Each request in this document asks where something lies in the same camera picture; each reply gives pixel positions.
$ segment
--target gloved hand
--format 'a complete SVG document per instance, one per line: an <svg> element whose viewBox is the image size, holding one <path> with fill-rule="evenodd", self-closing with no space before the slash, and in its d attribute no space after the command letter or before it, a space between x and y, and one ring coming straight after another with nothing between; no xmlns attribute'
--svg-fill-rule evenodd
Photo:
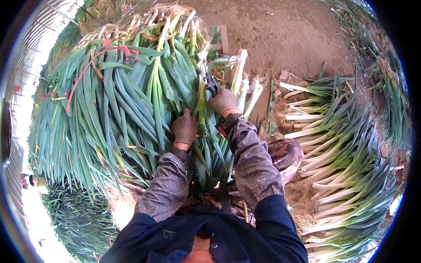
<svg viewBox="0 0 421 263"><path fill-rule="evenodd" d="M215 98L209 99L210 107L220 115L224 115L224 112L228 109L232 109L233 112L240 112L237 108L237 98L228 89L218 87L218 93Z"/></svg>
<svg viewBox="0 0 421 263"><path fill-rule="evenodd" d="M171 130L175 137L174 143L185 143L189 146L193 143L197 135L197 126L196 119L191 116L190 109L184 109L183 116L174 121Z"/></svg>

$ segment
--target forearm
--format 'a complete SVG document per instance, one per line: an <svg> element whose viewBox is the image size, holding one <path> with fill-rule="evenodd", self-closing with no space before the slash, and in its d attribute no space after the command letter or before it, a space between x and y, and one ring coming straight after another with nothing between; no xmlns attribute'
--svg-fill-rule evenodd
<svg viewBox="0 0 421 263"><path fill-rule="evenodd" d="M249 207L254 210L260 200L270 195L284 195L279 172L272 164L266 142L257 137L256 127L239 120L227 138L234 152L235 182Z"/></svg>
<svg viewBox="0 0 421 263"><path fill-rule="evenodd" d="M136 203L135 213L145 213L161 222L173 215L189 194L187 166L172 153L160 157L160 165L145 194Z"/></svg>

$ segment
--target soil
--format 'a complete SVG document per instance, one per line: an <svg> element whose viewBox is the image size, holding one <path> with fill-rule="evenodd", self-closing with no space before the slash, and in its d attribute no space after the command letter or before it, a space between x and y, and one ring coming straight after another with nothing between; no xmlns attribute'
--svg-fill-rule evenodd
<svg viewBox="0 0 421 263"><path fill-rule="evenodd" d="M121 230L132 219L136 201L127 192L123 192L123 196L121 196L120 192L116 188L105 186L105 189L109 196L109 205L112 210L111 213L114 219L114 224L119 230Z"/></svg>

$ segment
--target red twine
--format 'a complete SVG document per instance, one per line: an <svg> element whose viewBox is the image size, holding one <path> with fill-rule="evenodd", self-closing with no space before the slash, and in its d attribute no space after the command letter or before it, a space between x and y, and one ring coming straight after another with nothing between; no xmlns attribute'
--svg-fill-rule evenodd
<svg viewBox="0 0 421 263"><path fill-rule="evenodd" d="M42 99L41 99L41 100L43 100L43 99L45 99L45 98L47 98L48 96L53 95L53 94L57 94L57 92L53 91L53 92L51 92L51 93L49 93L49 94L45 95L44 97L42 97Z"/></svg>
<svg viewBox="0 0 421 263"><path fill-rule="evenodd" d="M76 82L75 82L75 85L73 86L72 92L70 93L69 100L67 101L66 112L69 112L69 110L70 110L70 102L72 101L72 96L73 96L73 92L75 91L76 85L78 84L79 80L82 78L83 74L84 74L84 73L85 73L85 71L88 69L88 67L92 64L92 62L93 62L93 61L94 61L94 60L95 60L95 59L96 59L99 55L101 55L102 53L104 53L105 51L108 51L108 50L118 49L118 50L122 50L122 51L124 51L124 55L125 55L126 57L129 57L129 56L130 56L131 51L133 51L134 53L136 53L136 57L135 57L135 59L126 60L126 61L124 61L124 63L125 63L125 62L130 62L130 61L136 61L136 60L137 60L137 58L139 57L139 51L128 49L126 46L120 46L120 47L110 48L109 46L110 46L110 44L111 44L111 40L109 40L109 39L108 39L108 40L104 40L104 41L103 41L103 44L105 45L105 47L106 47L107 49L106 49L106 50L103 50L103 51L101 51L101 52L99 52L98 54L96 54L96 55L92 58L92 60L89 62L89 64L85 67L85 69L82 71L82 74L80 74L80 76L77 78L77 80L76 80Z"/></svg>

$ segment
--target pruning shears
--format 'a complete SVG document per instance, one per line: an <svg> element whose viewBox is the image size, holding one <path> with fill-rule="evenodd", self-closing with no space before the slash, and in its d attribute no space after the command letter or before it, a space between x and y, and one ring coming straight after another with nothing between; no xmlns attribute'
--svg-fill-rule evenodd
<svg viewBox="0 0 421 263"><path fill-rule="evenodd" d="M215 98L218 93L218 83L216 82L215 76L206 72L205 76L203 77L203 81L206 82L205 89L210 91L212 98Z"/></svg>

